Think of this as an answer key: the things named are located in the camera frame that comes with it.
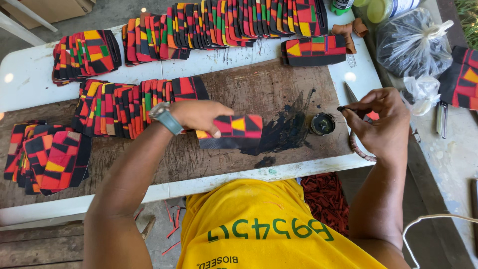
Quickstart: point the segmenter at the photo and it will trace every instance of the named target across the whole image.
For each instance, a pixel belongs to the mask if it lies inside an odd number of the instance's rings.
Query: man's arm
[[[350,206],[350,240],[387,268],[409,268],[402,254],[402,200],[410,112],[394,88],[373,90],[345,107],[380,116],[370,124],[350,109],[342,111],[365,148],[377,157]]]
[[[208,131],[214,137],[220,137],[220,132],[213,119],[234,114],[214,101],[181,101],[170,109],[182,126]],[[86,214],[83,268],[152,268],[133,214],[172,137],[161,123],[152,123],[109,169]]]

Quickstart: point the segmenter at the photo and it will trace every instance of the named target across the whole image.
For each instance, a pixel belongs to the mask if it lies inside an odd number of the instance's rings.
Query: man's right hand
[[[372,90],[359,102],[344,107],[348,108],[342,111],[347,124],[369,152],[387,161],[394,161],[403,153],[406,157],[410,111],[403,104],[397,89]],[[380,119],[368,123],[351,110],[374,111]]]

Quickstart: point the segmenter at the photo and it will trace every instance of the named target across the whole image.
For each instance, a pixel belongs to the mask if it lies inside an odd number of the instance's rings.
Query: green bottle
[[[338,16],[350,10],[354,0],[333,0],[330,11],[335,12]]]

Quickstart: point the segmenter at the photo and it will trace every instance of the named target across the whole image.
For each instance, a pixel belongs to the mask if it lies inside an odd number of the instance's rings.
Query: wristwatch
[[[174,135],[180,134],[184,129],[179,122],[169,112],[169,103],[160,102],[155,105],[149,112],[152,120],[161,122]]]

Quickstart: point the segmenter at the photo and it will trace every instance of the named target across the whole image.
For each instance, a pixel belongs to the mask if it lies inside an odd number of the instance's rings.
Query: yellow t-shirt
[[[176,268],[384,269],[312,216],[293,179],[239,179],[187,197]]]

